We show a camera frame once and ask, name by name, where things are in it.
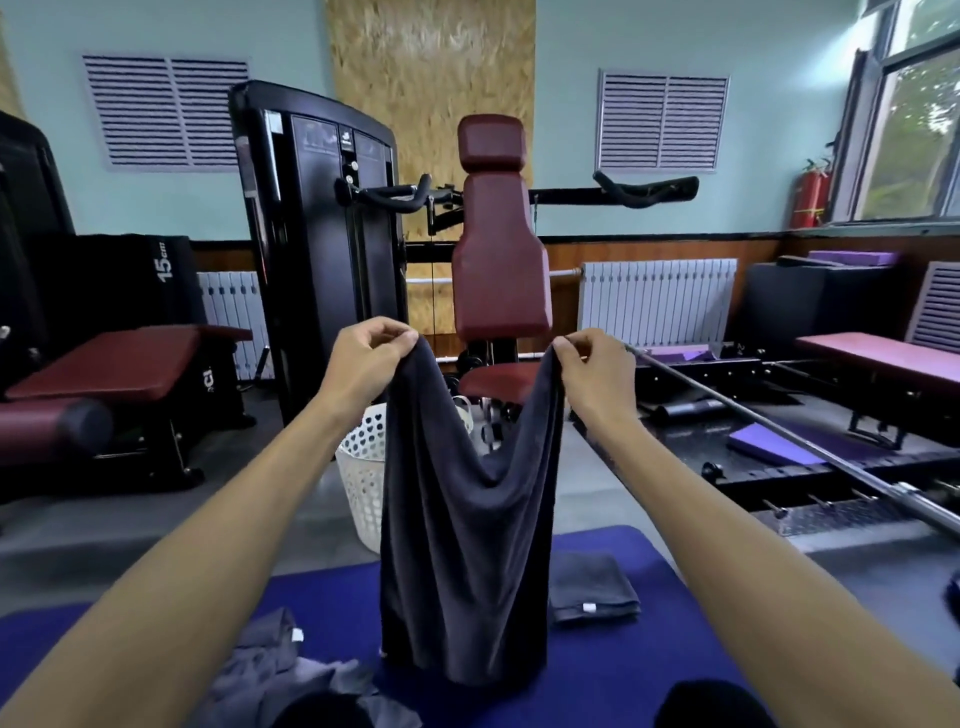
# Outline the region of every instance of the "plastic basket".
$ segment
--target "plastic basket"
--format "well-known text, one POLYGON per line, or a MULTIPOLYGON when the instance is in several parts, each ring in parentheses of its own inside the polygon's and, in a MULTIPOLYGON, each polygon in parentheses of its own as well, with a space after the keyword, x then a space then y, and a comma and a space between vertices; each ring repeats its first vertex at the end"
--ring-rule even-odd
MULTIPOLYGON (((463 397, 457 412, 467 428, 473 431, 469 401, 463 397)), ((361 543, 380 552, 380 517, 383 514, 383 472, 387 454, 387 405, 367 407, 360 425, 351 430, 337 448, 337 468, 347 491, 350 514, 361 543)))

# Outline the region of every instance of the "red fire extinguisher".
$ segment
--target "red fire extinguisher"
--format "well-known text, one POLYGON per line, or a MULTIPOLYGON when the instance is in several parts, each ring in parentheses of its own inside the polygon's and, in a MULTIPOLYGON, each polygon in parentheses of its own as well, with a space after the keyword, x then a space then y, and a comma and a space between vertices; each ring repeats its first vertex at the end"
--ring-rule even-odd
POLYGON ((823 220, 830 189, 830 175, 824 164, 807 160, 804 172, 797 180, 790 229, 815 228, 823 220))

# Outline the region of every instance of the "air vent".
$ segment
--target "air vent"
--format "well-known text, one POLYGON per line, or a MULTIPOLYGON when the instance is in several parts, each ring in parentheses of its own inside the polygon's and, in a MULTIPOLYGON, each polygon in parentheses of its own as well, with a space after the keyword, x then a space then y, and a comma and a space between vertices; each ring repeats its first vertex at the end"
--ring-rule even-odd
POLYGON ((236 166, 227 107, 245 61, 84 56, 110 164, 152 170, 236 166))
POLYGON ((601 72, 597 167, 715 170, 728 85, 719 77, 601 72))
POLYGON ((960 263, 930 263, 906 340, 960 353, 960 263))

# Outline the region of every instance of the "gray cloth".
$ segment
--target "gray cloth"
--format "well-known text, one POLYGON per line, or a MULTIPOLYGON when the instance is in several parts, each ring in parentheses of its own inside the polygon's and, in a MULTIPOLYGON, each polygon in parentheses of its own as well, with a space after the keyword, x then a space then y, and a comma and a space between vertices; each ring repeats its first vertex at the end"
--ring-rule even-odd
POLYGON ((357 695, 374 728, 420 728, 420 717, 379 694, 356 660, 324 665, 299 657, 295 626, 285 609, 248 624, 187 728, 270 728, 291 704, 320 692, 357 695))
POLYGON ((639 612, 633 585, 609 553, 553 554, 550 614, 555 622, 617 619, 639 612))
POLYGON ((544 355, 519 421, 479 455, 421 337, 387 389, 380 618, 390 664, 470 686, 546 661, 560 363, 544 355))

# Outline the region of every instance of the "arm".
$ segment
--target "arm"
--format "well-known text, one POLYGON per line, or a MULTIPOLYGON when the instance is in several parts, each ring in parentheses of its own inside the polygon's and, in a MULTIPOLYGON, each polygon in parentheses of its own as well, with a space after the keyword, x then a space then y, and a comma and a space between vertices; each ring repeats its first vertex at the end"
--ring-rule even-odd
POLYGON ((559 338, 567 397, 784 728, 960 725, 960 690, 839 583, 708 485, 636 418, 636 362, 598 329, 559 338), (586 363, 581 350, 589 352, 586 363))
POLYGON ((256 606, 298 505, 416 342, 388 319, 345 328, 317 397, 63 636, 0 728, 181 725, 256 606))

